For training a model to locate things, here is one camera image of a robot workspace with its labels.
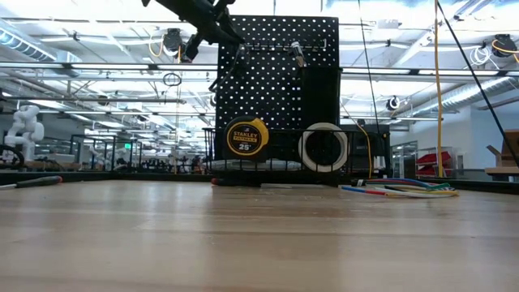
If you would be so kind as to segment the black aluminium table frame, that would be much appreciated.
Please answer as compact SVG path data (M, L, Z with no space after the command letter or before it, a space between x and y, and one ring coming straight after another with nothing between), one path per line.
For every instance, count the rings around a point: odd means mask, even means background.
M61 176L65 183L103 181L103 180L136 180L136 181L162 181L162 182L189 182L189 183L209 183L212 175L199 174L131 174L115 172L4 172L0 173L0 184L15 183L18 181L41 178L46 176ZM330 183L323 179L306 180L297 178L295 173L283 180L281 178L258 178L262 183L285 183L285 184L325 184L342 185L349 184L350 178L337 178ZM500 193L509 195L519 195L519 182L504 181L470 181L456 179L435 179L426 178L427 183L448 183L451 187L464 191L481 191L489 193Z

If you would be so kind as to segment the cardboard box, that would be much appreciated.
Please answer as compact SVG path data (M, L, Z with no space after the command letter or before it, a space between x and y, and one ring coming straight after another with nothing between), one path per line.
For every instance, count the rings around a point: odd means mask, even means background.
M496 167L517 167L513 155L519 159L519 130L506 130L504 133L511 148L503 141L501 150L491 145L487 145L487 149L494 155Z

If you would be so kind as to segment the wooden workbench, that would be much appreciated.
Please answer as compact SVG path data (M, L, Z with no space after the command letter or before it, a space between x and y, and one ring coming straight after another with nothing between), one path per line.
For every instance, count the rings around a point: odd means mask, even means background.
M486 168L485 173L492 177L493 181L519 183L519 167L491 167Z

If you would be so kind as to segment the black cabinet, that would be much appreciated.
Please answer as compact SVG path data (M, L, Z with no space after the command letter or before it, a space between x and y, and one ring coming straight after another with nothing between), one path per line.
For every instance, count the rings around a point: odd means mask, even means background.
M351 178L383 178L392 175L388 125L341 125L349 140L348 161L343 170Z

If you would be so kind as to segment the clear black safety glasses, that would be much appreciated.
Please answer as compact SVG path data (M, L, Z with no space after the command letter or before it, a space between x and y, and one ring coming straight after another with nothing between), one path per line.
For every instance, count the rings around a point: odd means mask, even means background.
M242 74L249 65L249 53L245 45L239 45L229 70L223 76L217 76L215 81L210 85L208 90L217 93L220 86L235 75Z

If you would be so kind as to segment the dark screwdriver with red end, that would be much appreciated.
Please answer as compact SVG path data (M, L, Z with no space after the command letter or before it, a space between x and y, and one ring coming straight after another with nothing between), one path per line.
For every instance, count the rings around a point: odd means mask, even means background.
M47 176L42 178L34 178L30 180L24 180L15 182L12 184L1 185L0 191L15 189L15 188L27 188L27 187L45 187L52 186L62 182L61 176Z

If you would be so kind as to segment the red storage bin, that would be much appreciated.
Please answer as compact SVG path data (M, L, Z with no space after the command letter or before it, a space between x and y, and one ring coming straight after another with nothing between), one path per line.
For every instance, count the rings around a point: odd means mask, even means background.
M451 158L452 157L448 152L443 151L441 153L441 160L439 160L437 153L434 152L421 156L419 159L417 159L416 163L418 165L435 165L441 161L443 164L448 164L451 161Z
M453 169L448 169L447 167L443 168L443 176L451 177ZM417 176L423 177L438 177L440 174L440 169L438 165L418 165L416 170Z

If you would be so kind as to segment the black plastic cup bin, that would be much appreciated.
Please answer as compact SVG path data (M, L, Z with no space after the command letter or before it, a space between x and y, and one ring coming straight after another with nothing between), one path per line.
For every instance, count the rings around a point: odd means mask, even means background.
M339 123L340 67L304 67L302 69L302 120L308 128L318 122Z

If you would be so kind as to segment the black yellow tape measure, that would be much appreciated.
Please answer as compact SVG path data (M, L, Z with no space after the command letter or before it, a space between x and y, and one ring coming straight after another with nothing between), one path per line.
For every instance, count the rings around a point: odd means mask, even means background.
M254 116L233 119L225 129L223 157L265 161L269 131L263 120Z

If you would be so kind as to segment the black perforated peg board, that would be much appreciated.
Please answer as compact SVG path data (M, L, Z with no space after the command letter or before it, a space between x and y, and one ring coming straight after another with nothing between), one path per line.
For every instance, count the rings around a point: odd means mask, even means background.
M340 67L339 20L322 16L234 15L237 33L249 40L303 41L325 39L318 52L305 51L305 67ZM220 45L217 76L230 68L235 48ZM302 128L302 69L289 51L250 51L249 65L225 81L216 93L218 128L240 116L262 119L271 128Z

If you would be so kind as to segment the white masking tape roll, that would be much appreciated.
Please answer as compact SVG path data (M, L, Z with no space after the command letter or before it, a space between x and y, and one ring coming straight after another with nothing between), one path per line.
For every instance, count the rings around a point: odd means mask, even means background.
M321 165L312 160L307 152L307 140L310 135L323 131L331 133L338 140L340 145L340 155L331 165ZM349 156L349 141L346 133L339 127L329 122L318 122L310 125L302 132L298 141L298 154L302 163L312 171L317 173L331 173L339 170L347 161Z

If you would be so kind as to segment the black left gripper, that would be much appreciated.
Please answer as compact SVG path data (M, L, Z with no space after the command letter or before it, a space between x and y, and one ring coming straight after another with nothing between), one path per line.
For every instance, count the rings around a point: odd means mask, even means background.
M179 0L178 16L195 26L208 41L240 45L245 40L234 29L231 18L218 19L229 3L234 0ZM198 48L203 40L199 34L193 34L186 44L184 60L192 61L198 54Z

